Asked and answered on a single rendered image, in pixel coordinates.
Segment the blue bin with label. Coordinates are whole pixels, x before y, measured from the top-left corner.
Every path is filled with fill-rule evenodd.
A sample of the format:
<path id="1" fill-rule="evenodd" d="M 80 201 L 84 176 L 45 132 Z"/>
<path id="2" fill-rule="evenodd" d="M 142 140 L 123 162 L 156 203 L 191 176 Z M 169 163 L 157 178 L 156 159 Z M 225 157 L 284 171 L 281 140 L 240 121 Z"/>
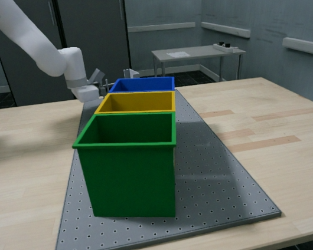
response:
<path id="1" fill-rule="evenodd" d="M 135 93 L 153 91 L 175 91 L 174 77 L 117 79 L 108 93 Z"/>

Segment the yellow open bin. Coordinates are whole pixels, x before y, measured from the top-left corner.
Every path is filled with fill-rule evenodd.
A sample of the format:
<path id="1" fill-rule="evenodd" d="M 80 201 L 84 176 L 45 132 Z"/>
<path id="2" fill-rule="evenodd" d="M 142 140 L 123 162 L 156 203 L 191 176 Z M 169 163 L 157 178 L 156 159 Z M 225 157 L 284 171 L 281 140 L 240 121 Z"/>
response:
<path id="1" fill-rule="evenodd" d="M 175 91 L 108 93 L 94 114 L 175 112 Z"/>

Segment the green bin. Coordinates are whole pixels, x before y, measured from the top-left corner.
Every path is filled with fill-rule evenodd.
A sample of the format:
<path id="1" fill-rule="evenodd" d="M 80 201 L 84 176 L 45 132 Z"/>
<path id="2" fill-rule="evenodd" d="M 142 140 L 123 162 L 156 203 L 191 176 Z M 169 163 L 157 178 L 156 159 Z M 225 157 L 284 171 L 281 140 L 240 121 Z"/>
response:
<path id="1" fill-rule="evenodd" d="M 94 114 L 77 149 L 94 216 L 175 217 L 175 112 Z"/>

